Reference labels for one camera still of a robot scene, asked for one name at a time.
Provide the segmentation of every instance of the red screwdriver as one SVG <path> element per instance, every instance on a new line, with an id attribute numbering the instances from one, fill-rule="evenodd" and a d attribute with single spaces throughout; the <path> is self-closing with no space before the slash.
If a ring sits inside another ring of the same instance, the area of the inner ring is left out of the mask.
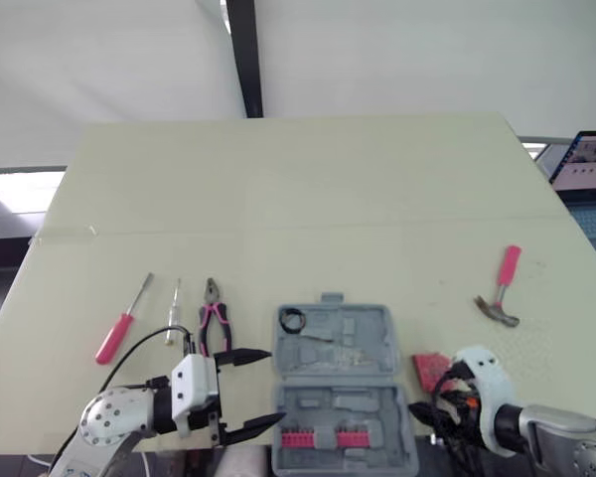
<path id="1" fill-rule="evenodd" d="M 143 294 L 144 290 L 150 283 L 150 280 L 152 280 L 152 273 L 148 273 L 148 276 L 146 276 L 146 279 L 143 280 L 141 288 L 139 288 L 139 293 L 137 293 L 135 299 L 132 300 L 132 303 L 130 303 L 130 306 L 126 312 L 122 313 L 119 317 L 119 320 L 117 320 L 117 322 L 112 325 L 112 328 L 110 328 L 110 331 L 104 338 L 99 351 L 97 351 L 97 354 L 95 355 L 95 360 L 99 365 L 107 365 L 114 358 L 115 353 L 117 353 L 117 349 L 121 345 L 123 338 L 126 336 L 128 328 L 130 328 L 132 320 L 134 320 L 134 317 L 132 316 L 132 310 L 137 304 L 137 301 L 139 301 L 139 297 Z"/>

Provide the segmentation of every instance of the hammer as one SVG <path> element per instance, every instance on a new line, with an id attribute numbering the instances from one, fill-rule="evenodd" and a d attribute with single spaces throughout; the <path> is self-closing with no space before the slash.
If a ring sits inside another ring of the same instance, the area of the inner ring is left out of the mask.
<path id="1" fill-rule="evenodd" d="M 518 246 L 510 245 L 506 248 L 506 256 L 504 257 L 504 262 L 501 265 L 499 277 L 497 278 L 499 289 L 497 291 L 495 303 L 489 305 L 481 296 L 475 298 L 475 304 L 488 318 L 500 321 L 511 328 L 515 328 L 519 324 L 519 318 L 506 314 L 502 308 L 502 302 L 504 300 L 506 289 L 512 283 L 513 277 L 515 276 L 519 255 L 521 255 L 521 249 Z"/>

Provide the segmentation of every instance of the pliers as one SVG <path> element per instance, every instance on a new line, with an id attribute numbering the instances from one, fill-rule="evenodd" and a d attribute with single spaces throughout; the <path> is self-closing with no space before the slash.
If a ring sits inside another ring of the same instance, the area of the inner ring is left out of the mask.
<path id="1" fill-rule="evenodd" d="M 205 300 L 206 304 L 199 310 L 199 316 L 201 318 L 199 348 L 201 348 L 201 354 L 203 356 L 210 355 L 208 348 L 208 327 L 210 326 L 210 320 L 213 314 L 217 315 L 217 319 L 223 328 L 223 350 L 231 351 L 231 330 L 227 321 L 227 307 L 224 303 L 221 303 L 219 287 L 212 278 L 208 278 L 206 282 Z"/>

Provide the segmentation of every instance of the laptop screen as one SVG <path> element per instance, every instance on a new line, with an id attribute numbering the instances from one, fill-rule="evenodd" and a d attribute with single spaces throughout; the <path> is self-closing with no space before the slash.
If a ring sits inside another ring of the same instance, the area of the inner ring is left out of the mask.
<path id="1" fill-rule="evenodd" d="M 561 197 L 596 198 L 596 131 L 578 133 L 550 181 Z"/>

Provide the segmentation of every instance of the white table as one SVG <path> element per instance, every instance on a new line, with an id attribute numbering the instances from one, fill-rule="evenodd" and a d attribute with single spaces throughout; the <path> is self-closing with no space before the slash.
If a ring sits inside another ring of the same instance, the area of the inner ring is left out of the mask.
<path id="1" fill-rule="evenodd" d="M 494 293 L 509 243 L 523 248 L 505 303 L 516 329 L 473 304 Z M 91 128 L 0 314 L 0 453 L 58 448 L 110 370 L 93 359 L 103 335 L 149 270 L 124 350 L 165 325 L 179 276 L 186 325 L 213 276 L 235 344 L 252 348 L 271 348 L 280 304 L 342 291 L 390 308 L 411 401 L 423 398 L 412 353 L 483 344 L 525 402 L 596 416 L 596 253 L 496 114 Z M 167 374 L 179 353 L 156 339 L 116 382 Z M 226 368 L 230 427 L 273 411 L 277 380 L 270 360 Z"/>

